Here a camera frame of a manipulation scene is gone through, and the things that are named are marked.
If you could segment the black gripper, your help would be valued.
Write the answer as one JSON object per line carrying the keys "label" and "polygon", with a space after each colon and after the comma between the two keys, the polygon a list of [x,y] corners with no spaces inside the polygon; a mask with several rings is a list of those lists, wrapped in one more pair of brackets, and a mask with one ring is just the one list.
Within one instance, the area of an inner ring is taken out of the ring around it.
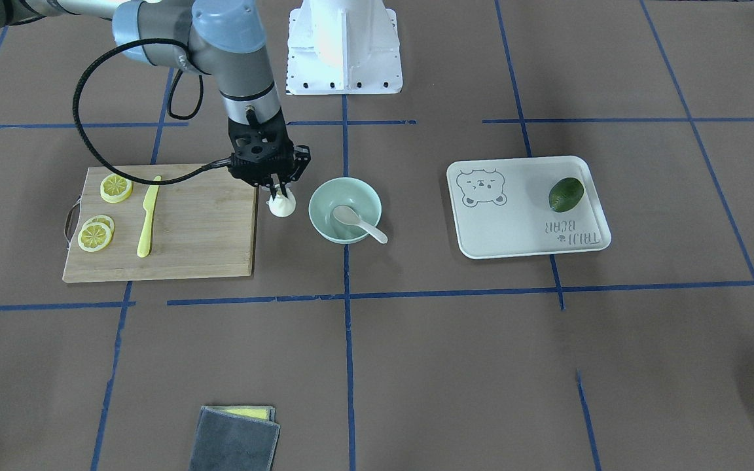
{"label": "black gripper", "polygon": [[312,160],[310,148],[293,143],[282,110],[265,122],[254,111],[246,117],[247,124],[228,120],[233,147],[226,165],[228,172],[251,186],[269,188],[270,201],[281,194],[289,197],[288,184],[301,179]]}

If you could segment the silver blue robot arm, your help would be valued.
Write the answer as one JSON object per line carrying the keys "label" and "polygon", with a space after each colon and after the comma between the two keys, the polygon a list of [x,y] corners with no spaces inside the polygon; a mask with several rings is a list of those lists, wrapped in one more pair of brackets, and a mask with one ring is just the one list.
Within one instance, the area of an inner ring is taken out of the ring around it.
{"label": "silver blue robot arm", "polygon": [[192,172],[224,167],[235,179],[289,196],[310,163],[310,150],[291,142],[254,1],[0,1],[0,29],[63,15],[108,20],[116,46],[93,61],[76,83],[73,122],[81,140],[106,169],[83,128],[80,103],[93,72],[119,54],[178,75],[213,77],[228,117],[230,156]]}

